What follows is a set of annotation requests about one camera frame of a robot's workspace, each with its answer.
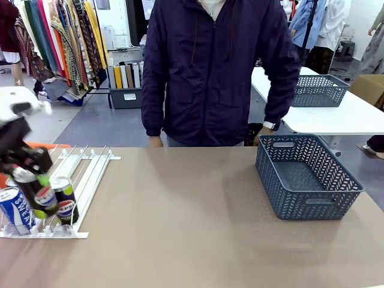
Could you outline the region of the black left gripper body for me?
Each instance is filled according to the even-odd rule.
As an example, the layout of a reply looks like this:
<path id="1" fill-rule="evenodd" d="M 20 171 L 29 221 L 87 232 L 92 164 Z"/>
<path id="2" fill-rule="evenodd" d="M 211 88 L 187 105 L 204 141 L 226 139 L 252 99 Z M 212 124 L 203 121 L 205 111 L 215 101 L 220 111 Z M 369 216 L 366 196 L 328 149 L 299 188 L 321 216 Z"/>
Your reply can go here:
<path id="1" fill-rule="evenodd" d="M 1 173 L 12 175 L 14 167 L 19 166 L 35 175 L 43 175 L 53 166 L 45 147 L 32 148 L 24 142 L 30 130 L 24 117 L 1 128 Z"/>

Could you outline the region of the person's left hand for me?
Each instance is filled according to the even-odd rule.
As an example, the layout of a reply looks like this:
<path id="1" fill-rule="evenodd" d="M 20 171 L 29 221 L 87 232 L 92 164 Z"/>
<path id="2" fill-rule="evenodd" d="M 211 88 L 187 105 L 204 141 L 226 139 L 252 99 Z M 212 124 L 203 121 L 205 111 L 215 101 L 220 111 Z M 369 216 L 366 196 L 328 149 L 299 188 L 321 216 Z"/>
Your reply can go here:
<path id="1" fill-rule="evenodd" d="M 253 146 L 258 146 L 260 143 L 260 136 L 270 136 L 273 135 L 274 131 L 271 129 L 268 129 L 266 127 L 262 127 L 262 129 L 257 133 L 257 135 L 254 138 Z"/>

